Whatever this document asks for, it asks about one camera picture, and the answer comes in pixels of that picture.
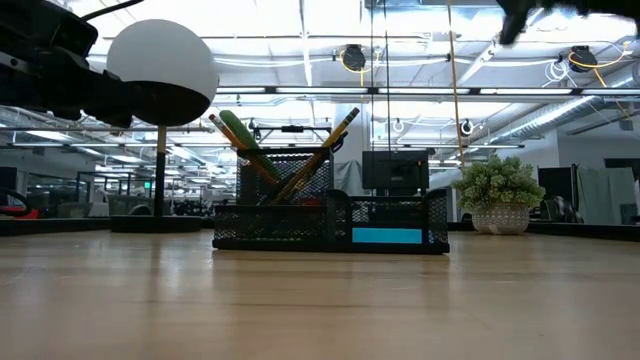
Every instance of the potted plant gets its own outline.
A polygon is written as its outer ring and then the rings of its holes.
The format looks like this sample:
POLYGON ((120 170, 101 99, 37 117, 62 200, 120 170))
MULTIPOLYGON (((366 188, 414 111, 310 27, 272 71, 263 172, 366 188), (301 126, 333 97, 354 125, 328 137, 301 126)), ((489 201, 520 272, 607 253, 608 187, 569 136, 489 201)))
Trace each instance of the potted plant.
POLYGON ((519 158, 492 155, 487 163, 463 169, 462 180, 452 186, 460 192, 459 206, 471 212, 476 230, 520 234, 529 225, 529 208, 540 204, 545 194, 532 174, 533 166, 522 165, 519 158))

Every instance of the wooden table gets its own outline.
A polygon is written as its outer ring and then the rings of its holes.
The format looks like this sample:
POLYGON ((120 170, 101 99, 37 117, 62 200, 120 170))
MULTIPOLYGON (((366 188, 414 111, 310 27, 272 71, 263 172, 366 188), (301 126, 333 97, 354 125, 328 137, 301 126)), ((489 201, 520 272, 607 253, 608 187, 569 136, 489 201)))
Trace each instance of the wooden table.
POLYGON ((451 234, 448 256, 0 239, 0 359, 638 359, 640 244, 451 234))

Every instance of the white sphere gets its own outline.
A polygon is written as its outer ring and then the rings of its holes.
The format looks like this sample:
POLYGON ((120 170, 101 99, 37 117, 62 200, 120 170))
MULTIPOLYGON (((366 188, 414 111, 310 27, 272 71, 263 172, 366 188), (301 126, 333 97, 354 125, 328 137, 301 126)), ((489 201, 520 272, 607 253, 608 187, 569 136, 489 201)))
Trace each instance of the white sphere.
POLYGON ((186 27, 145 20, 124 29, 111 44, 107 70, 151 94, 135 115, 157 125, 182 125, 200 117, 218 89, 209 47, 186 27))

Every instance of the black monitor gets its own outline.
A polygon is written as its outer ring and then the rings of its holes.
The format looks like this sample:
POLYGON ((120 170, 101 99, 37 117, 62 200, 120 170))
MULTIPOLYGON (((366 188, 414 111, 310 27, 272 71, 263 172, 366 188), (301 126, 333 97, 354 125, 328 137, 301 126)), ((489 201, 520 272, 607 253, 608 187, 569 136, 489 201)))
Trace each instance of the black monitor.
POLYGON ((418 189, 428 189, 428 151, 364 151, 362 187, 387 190, 390 195, 414 195, 418 189))

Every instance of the mesh desk organizer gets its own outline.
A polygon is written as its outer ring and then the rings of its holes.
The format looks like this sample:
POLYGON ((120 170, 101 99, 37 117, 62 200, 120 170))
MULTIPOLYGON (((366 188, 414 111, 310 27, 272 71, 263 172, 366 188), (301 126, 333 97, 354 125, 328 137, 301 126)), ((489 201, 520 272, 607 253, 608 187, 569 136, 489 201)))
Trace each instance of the mesh desk organizer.
POLYGON ((333 157, 327 148, 238 151, 237 205, 215 208, 213 247, 271 250, 443 254, 447 241, 447 194, 424 197, 349 197, 333 188, 333 157), (282 183, 314 155, 322 155, 307 181, 274 204, 282 183), (250 161, 265 156, 277 169, 270 184, 250 161))

